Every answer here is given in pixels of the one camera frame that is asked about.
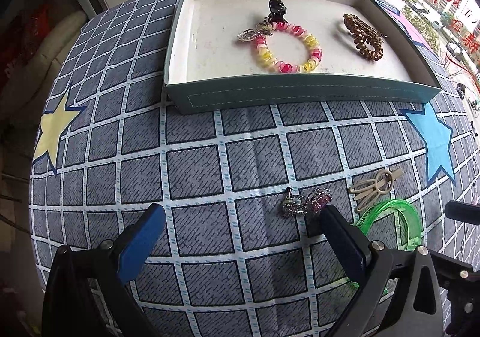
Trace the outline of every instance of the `fabric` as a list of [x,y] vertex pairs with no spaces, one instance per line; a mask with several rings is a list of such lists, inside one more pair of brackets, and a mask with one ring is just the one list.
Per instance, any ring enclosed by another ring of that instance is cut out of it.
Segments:
[[55,57],[64,49],[71,38],[85,24],[86,15],[76,11],[57,26],[42,41],[33,58],[9,80],[0,94],[0,120],[9,118],[19,111],[41,88]]
[[[453,130],[454,184],[443,171],[427,183],[424,139],[401,114],[422,111],[421,104],[307,102],[180,115],[162,90],[165,48],[151,46],[155,35],[170,32],[177,2],[129,0],[95,17],[56,79],[45,111],[65,96],[66,105],[83,110],[59,137],[57,175],[45,155],[32,169],[32,240],[43,284],[62,243],[78,250],[115,239],[157,202],[166,211],[165,234],[130,289],[159,331],[319,337],[354,288],[318,216],[282,216],[285,189],[329,188],[352,223],[358,216],[347,187],[400,167],[390,196],[415,206],[425,245],[478,265],[477,228],[445,219],[443,207],[451,199],[477,201],[479,149],[433,53],[418,44],[442,84],[430,104]],[[369,239],[401,247],[405,225],[388,215]],[[387,285],[369,330],[380,323],[394,286]],[[102,293],[96,286],[93,292],[109,329],[119,333]]]

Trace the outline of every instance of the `brown spiral hair tie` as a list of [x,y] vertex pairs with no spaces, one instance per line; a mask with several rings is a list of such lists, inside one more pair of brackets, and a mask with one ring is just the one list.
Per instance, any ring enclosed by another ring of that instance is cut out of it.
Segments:
[[386,36],[364,23],[354,14],[344,14],[343,22],[353,35],[353,42],[357,45],[360,55],[368,60],[379,60],[383,57],[382,36]]

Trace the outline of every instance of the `silver keyring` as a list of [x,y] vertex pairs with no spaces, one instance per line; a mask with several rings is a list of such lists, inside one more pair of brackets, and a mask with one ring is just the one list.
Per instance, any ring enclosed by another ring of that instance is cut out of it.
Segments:
[[240,41],[252,41],[258,36],[258,32],[255,29],[247,29],[237,36]]

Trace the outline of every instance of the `hair accessory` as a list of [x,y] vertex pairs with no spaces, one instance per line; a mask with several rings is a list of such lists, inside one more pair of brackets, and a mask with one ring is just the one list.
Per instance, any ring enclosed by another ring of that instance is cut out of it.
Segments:
[[292,188],[286,189],[286,197],[283,200],[282,208],[285,217],[289,218],[295,214],[306,215],[308,211],[314,214],[319,213],[327,203],[332,201],[332,194],[326,188],[314,189],[307,197],[292,194]]
[[[260,61],[272,71],[276,72],[311,72],[317,68],[322,60],[322,50],[318,40],[306,29],[288,23],[284,19],[287,8],[281,0],[270,0],[270,14],[255,29],[247,29],[237,36],[239,41],[253,41]],[[301,65],[285,63],[273,56],[268,49],[266,37],[273,31],[285,31],[301,38],[310,52],[310,58]]]
[[349,193],[356,195],[354,200],[358,203],[355,211],[357,213],[368,210],[380,195],[387,195],[393,188],[395,179],[403,174],[402,168],[396,169],[393,172],[390,170],[378,170],[375,178],[369,180],[358,181],[349,187]]
[[[364,23],[354,14],[344,14],[343,22],[353,35],[353,42],[357,45],[361,56],[368,60],[379,60],[383,57],[382,37],[387,36]],[[369,49],[367,44],[370,44],[374,51]]]
[[355,226],[367,235],[370,227],[380,214],[388,215],[393,211],[398,211],[406,222],[407,242],[404,246],[399,246],[399,250],[414,251],[418,245],[422,243],[422,220],[419,218],[418,212],[414,206],[402,199],[391,199],[378,203],[368,210],[356,222]]

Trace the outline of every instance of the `bicycle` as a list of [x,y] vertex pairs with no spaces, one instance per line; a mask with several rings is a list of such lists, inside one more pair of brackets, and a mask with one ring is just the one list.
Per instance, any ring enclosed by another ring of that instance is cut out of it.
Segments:
[[477,118],[480,111],[480,100],[476,99],[474,101],[469,100],[469,105],[472,109],[473,117]]

